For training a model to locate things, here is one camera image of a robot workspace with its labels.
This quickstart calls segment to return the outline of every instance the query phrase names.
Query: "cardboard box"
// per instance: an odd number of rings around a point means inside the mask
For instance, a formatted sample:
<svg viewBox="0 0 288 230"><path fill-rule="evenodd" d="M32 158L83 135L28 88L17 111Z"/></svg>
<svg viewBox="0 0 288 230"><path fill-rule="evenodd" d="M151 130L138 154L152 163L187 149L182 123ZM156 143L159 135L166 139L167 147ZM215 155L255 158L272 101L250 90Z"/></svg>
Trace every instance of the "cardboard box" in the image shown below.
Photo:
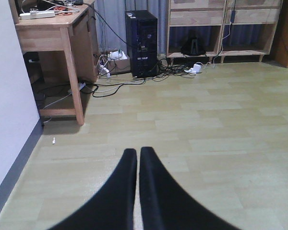
<svg viewBox="0 0 288 230"><path fill-rule="evenodd" d="M126 57L127 59L124 60L112 60L107 63L111 75L130 72L130 59L127 55Z"/></svg>

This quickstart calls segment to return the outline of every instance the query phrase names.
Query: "desk top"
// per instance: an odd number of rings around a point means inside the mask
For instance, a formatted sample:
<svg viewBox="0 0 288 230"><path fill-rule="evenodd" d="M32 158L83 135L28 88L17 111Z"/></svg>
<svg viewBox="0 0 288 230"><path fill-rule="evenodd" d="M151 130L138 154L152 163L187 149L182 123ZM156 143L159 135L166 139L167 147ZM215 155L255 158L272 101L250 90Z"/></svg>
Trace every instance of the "desk top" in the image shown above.
<svg viewBox="0 0 288 230"><path fill-rule="evenodd" d="M93 5L95 0L84 0L85 3ZM73 13L72 15L57 15L52 18L39 18L30 20L19 20L19 23L15 24L16 29L30 28L30 27L70 27L78 18L81 17L83 12L88 8L87 5L75 6L80 12Z"/></svg>

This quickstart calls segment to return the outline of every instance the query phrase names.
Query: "black computer case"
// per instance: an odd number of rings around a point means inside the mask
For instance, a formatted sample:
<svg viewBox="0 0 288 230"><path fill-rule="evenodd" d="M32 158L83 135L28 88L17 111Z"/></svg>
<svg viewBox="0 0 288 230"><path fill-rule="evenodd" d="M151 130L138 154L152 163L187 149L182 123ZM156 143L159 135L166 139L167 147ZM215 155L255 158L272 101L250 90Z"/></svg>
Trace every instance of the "black computer case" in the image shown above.
<svg viewBox="0 0 288 230"><path fill-rule="evenodd" d="M149 11L126 11L127 54L132 76L157 75L157 24Z"/></svg>

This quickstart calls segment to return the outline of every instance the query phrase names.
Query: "white adapter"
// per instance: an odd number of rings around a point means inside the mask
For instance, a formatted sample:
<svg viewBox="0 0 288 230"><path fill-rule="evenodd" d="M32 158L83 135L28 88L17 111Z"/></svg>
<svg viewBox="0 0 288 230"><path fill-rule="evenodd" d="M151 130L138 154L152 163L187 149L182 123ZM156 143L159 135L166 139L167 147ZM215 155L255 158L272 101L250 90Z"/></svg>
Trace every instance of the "white adapter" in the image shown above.
<svg viewBox="0 0 288 230"><path fill-rule="evenodd" d="M104 67L103 65L100 65L99 74L100 74L101 76L106 75L107 78L110 78L110 77L111 77L111 76L110 76L110 71L109 71L106 67Z"/></svg>
<svg viewBox="0 0 288 230"><path fill-rule="evenodd" d="M185 72L187 73L193 73L193 74L197 74L201 71L201 65L198 64L194 64L193 68L191 68L190 70L185 70Z"/></svg>
<svg viewBox="0 0 288 230"><path fill-rule="evenodd" d="M85 82L83 82L83 83L78 83L78 88L79 88L79 90L81 90L81 89L83 89L85 87Z"/></svg>
<svg viewBox="0 0 288 230"><path fill-rule="evenodd" d="M50 18L56 16L54 11L33 11L30 13L21 13L20 20L37 19L37 18Z"/></svg>

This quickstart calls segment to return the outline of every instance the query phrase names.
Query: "desk leg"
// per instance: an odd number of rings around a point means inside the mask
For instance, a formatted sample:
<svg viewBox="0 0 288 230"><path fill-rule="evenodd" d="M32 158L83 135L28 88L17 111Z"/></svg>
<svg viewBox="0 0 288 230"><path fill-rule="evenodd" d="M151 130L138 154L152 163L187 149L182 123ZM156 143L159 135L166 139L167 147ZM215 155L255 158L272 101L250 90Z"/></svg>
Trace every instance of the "desk leg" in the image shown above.
<svg viewBox="0 0 288 230"><path fill-rule="evenodd" d="M81 103L81 97L80 97L80 91L78 88L78 79L77 79L77 72L76 72L76 66L75 61L72 54L72 47L71 47L71 41L69 38L68 28L60 28L60 33L62 37L62 45L64 47L64 53L65 53L65 59L67 64L67 70L68 70L68 77L71 84L72 89L72 99L73 99L73 105L76 112L76 119L78 124L83 125L84 124L84 114L83 114L83 108Z"/></svg>

